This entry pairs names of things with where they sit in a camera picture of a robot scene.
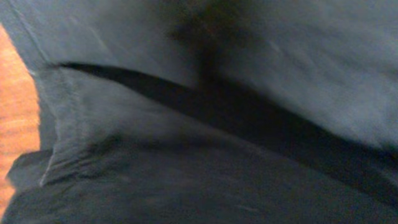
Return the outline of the navy blue shorts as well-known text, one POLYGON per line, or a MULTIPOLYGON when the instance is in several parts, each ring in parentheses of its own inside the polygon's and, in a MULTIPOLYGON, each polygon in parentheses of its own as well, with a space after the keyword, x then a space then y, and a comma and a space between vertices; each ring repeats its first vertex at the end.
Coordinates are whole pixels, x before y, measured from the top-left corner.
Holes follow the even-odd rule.
POLYGON ((45 108, 4 223, 396 223, 396 1, 2 1, 45 108))

